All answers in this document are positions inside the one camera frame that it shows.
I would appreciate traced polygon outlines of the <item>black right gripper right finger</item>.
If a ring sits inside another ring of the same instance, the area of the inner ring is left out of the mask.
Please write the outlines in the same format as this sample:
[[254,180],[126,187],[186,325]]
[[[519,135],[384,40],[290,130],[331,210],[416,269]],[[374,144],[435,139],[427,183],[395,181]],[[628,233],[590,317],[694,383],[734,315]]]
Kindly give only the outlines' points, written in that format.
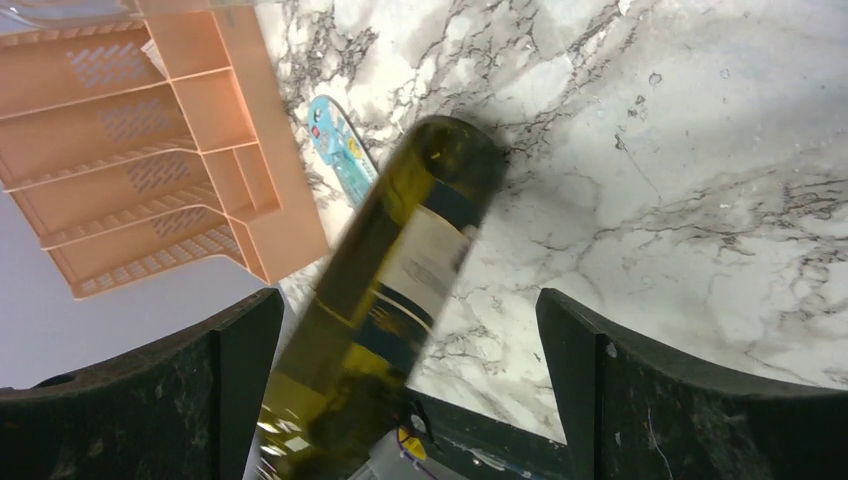
[[727,368],[546,288],[535,306],[571,479],[843,479],[847,394]]

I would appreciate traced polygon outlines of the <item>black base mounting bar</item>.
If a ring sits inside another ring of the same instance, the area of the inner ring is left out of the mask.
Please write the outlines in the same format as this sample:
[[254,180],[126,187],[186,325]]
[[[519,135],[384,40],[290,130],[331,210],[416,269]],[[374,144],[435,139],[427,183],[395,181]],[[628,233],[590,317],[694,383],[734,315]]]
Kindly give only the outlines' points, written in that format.
[[467,479],[573,479],[568,447],[406,388],[401,418],[427,460]]

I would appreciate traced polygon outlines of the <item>peach plastic desk organizer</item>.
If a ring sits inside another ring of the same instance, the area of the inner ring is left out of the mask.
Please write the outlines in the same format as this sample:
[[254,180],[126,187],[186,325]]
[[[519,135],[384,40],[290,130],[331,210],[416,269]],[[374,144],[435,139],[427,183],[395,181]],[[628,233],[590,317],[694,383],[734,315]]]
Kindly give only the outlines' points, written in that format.
[[252,6],[3,35],[1,189],[77,299],[328,250]]

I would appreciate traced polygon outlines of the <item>green bottle black cap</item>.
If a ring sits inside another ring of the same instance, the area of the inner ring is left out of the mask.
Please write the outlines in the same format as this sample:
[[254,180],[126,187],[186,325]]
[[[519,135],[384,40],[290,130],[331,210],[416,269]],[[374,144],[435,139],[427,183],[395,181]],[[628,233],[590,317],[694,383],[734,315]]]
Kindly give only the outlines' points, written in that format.
[[346,479],[409,428],[407,381],[507,171],[484,131],[415,123],[316,282],[262,401],[258,479]]

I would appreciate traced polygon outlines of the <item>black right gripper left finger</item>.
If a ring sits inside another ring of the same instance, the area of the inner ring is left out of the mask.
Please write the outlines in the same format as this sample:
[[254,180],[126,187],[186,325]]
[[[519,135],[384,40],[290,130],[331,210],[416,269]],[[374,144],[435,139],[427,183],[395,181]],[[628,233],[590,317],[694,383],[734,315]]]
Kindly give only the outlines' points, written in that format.
[[239,479],[284,301],[263,288],[111,359],[1,392],[5,479]]

